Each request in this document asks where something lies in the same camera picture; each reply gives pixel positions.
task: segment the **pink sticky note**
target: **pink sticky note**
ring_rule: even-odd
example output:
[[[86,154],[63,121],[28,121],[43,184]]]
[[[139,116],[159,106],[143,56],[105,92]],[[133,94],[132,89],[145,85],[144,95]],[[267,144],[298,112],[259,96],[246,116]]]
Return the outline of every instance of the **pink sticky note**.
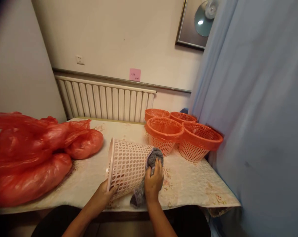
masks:
[[[140,69],[130,68],[129,69],[129,80],[131,81],[140,81]]]

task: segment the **tablecloth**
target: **tablecloth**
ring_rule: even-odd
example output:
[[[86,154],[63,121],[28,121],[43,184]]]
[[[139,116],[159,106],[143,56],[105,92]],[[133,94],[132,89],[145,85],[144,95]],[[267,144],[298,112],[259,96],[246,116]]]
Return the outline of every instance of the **tablecloth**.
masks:
[[[149,143],[143,124],[92,120],[91,128],[104,136],[104,145],[97,154],[86,160],[74,160],[72,170],[63,182],[43,197],[17,207],[1,208],[0,213],[34,211],[64,204],[82,208],[107,178],[105,171],[112,137],[140,144]],[[131,196],[129,194],[114,200],[105,211],[146,211],[145,207],[131,207]],[[164,210],[183,205],[207,208],[240,206],[235,195],[205,159],[192,163],[181,156],[177,146],[164,158],[164,182],[159,202]]]

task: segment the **radiator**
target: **radiator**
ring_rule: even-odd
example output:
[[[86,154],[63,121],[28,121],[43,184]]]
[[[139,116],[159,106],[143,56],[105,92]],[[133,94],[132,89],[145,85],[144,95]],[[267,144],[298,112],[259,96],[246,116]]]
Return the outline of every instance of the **radiator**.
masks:
[[[68,118],[90,117],[145,122],[156,91],[55,76]]]

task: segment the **cleaning rag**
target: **cleaning rag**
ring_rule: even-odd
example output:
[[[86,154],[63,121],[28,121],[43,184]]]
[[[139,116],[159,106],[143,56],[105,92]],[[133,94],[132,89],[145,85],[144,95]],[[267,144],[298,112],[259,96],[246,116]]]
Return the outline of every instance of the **cleaning rag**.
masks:
[[[152,148],[150,154],[148,155],[147,162],[145,165],[146,170],[149,168],[149,166],[151,167],[150,176],[152,176],[155,172],[156,158],[158,158],[158,160],[161,160],[161,165],[163,167],[163,154],[159,148],[154,147],[154,148]],[[140,186],[138,188],[135,188],[135,190],[134,190],[134,194],[133,194],[132,198],[130,199],[130,205],[132,205],[134,208],[139,208],[145,202],[146,202],[145,177],[143,177],[143,179],[140,183]]]

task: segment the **plastic basket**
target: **plastic basket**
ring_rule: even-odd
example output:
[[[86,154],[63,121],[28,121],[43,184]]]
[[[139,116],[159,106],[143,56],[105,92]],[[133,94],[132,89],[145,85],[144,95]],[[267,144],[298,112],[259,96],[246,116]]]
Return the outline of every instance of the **plastic basket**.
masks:
[[[173,120],[179,122],[180,124],[182,124],[183,122],[196,122],[197,121],[197,119],[194,116],[188,115],[185,113],[180,113],[180,112],[171,112],[170,119],[173,119]]]
[[[160,141],[157,138],[154,138],[153,136],[151,136],[150,134],[149,134],[149,144],[154,147],[159,148],[163,154],[163,157],[168,156],[171,153],[171,151],[175,145],[174,142]]]
[[[124,196],[138,187],[145,175],[147,156],[153,146],[112,138],[108,151],[107,191],[118,185],[113,199]]]
[[[169,118],[151,118],[145,124],[145,129],[149,134],[149,144],[159,148],[163,157],[170,154],[184,133],[182,125]]]
[[[215,130],[199,123],[184,122],[183,140],[179,152],[187,160],[201,161],[210,150],[217,150],[223,137]]]
[[[154,117],[170,118],[170,113],[166,110],[159,109],[146,109],[145,110],[145,121],[148,121]]]

